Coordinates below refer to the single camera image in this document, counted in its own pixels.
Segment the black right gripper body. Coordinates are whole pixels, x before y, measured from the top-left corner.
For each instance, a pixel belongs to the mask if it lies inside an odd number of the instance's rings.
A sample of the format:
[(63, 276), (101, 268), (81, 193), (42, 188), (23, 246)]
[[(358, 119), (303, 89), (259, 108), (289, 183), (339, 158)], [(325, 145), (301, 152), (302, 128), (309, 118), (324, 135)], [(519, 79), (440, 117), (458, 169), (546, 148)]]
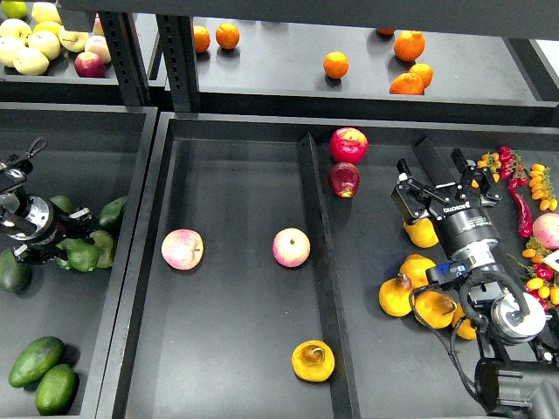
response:
[(448, 258), (476, 244), (494, 248), (500, 236), (479, 196), (465, 191), (432, 197), (427, 205), (435, 233)]

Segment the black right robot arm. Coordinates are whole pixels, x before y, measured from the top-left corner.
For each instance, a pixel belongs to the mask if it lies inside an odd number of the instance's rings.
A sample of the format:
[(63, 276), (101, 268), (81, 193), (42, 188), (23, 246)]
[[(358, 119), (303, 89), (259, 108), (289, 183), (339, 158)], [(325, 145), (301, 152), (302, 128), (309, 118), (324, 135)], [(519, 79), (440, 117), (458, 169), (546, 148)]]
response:
[(500, 237), (487, 208), (500, 201), (488, 168), (477, 167), (459, 148), (451, 152), (460, 174), (455, 179), (428, 139), (413, 148), (429, 183), (417, 181), (405, 160), (392, 198), (407, 223), (429, 219), (448, 258), (428, 269), (428, 284), (411, 293), (411, 310), (430, 290), (455, 290), (477, 334), (480, 359), (474, 380), (460, 380), (490, 416), (556, 418), (558, 416), (558, 346), (542, 336), (557, 323), (544, 312), (520, 280), (497, 263), (493, 249)]

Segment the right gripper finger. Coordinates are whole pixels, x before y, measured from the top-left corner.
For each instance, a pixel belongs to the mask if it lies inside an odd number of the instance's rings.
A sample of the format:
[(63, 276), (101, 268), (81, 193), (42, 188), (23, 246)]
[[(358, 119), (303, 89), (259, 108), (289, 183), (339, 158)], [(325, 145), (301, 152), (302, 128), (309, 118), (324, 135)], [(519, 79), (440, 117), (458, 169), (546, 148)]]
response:
[(424, 184), (415, 179), (405, 159), (397, 162), (398, 178), (391, 197), (406, 223), (420, 219), (442, 221), (470, 209), (470, 200), (456, 182)]
[(496, 205), (500, 202), (501, 195), (492, 191), (496, 181), (488, 167), (479, 168), (475, 161), (467, 160), (460, 148), (452, 150), (451, 158), (460, 173), (455, 194), (460, 202), (476, 202), (479, 205)]

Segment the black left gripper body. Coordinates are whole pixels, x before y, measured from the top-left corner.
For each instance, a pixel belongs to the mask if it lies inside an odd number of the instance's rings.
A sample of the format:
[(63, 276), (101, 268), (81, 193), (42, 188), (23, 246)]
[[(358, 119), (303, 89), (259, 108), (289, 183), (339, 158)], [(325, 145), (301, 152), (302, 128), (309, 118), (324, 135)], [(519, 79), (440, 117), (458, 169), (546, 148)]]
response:
[(19, 263), (43, 264), (66, 259), (59, 245), (66, 239), (88, 239), (96, 230), (96, 218), (87, 207), (73, 213), (38, 196), (27, 196), (22, 209), (12, 215), (12, 238), (19, 242), (13, 255)]

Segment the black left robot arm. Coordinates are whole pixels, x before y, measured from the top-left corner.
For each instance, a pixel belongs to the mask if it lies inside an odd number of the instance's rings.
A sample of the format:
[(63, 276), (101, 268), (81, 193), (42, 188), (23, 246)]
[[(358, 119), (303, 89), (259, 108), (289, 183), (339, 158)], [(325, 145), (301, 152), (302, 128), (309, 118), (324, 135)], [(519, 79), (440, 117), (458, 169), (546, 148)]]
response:
[(47, 145), (38, 137), (22, 155), (1, 162), (1, 232), (17, 242), (12, 250), (19, 263), (43, 264), (54, 258), (66, 259), (59, 244), (66, 239), (82, 239), (93, 244), (91, 234), (97, 221), (87, 207), (69, 213), (49, 199), (24, 190), (33, 170), (31, 159)]

